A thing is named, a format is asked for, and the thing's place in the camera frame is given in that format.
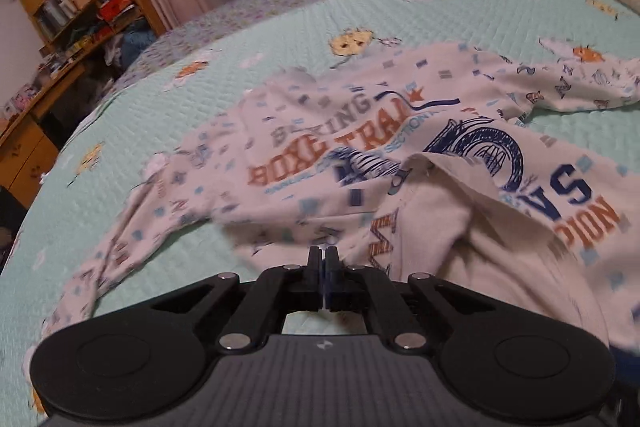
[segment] bed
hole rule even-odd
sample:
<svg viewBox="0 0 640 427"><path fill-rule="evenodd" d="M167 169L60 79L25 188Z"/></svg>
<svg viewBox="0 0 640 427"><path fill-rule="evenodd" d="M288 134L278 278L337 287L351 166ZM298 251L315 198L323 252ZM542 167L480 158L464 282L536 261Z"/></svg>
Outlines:
<svg viewBox="0 0 640 427"><path fill-rule="evenodd" d="M581 41L620 57L638 55L640 17L615 0L238 0L162 37L121 79L121 90L66 145L29 211L14 256L0 277L0 418L3 427L37 425L22 357L37 340L63 283L98 243L127 193L156 152L172 150L189 130L233 104L245 89L279 68L302 66L319 74L333 66L328 40L347 28L366 28L405 46L445 40L473 45L523 62L554 60L541 36ZM189 53L215 51L213 74L172 79L193 61ZM615 159L640 172L633 107L575 114L537 113L531 128ZM91 153L90 167L77 174ZM151 261L99 303L98 314L160 295L241 264L211 223L184 229ZM325 315L296 314L287 331L339 333L351 325Z"/></svg>

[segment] metal screw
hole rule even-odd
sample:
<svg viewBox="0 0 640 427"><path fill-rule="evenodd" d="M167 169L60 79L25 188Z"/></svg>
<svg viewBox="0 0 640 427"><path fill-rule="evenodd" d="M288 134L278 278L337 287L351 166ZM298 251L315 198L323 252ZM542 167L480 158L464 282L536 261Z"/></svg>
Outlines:
<svg viewBox="0 0 640 427"><path fill-rule="evenodd" d="M418 349L427 343L427 339L420 333L400 333L394 342L402 349Z"/></svg>
<svg viewBox="0 0 640 427"><path fill-rule="evenodd" d="M230 351L234 349L242 349L251 344L251 339L244 333L227 333L220 337L218 341L220 346Z"/></svg>

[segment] desk drawer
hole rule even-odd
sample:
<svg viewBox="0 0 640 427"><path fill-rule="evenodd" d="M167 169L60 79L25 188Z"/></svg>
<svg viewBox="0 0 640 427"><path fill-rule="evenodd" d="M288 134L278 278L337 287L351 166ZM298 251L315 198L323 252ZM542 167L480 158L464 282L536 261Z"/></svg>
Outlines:
<svg viewBox="0 0 640 427"><path fill-rule="evenodd" d="M25 208L29 208L40 190L40 175L49 172L58 157L58 149L49 138L44 137L27 158L27 161L15 177L9 192L20 201Z"/></svg>
<svg viewBox="0 0 640 427"><path fill-rule="evenodd" d="M26 116L0 148L0 185L10 187L18 172L44 137L40 127Z"/></svg>

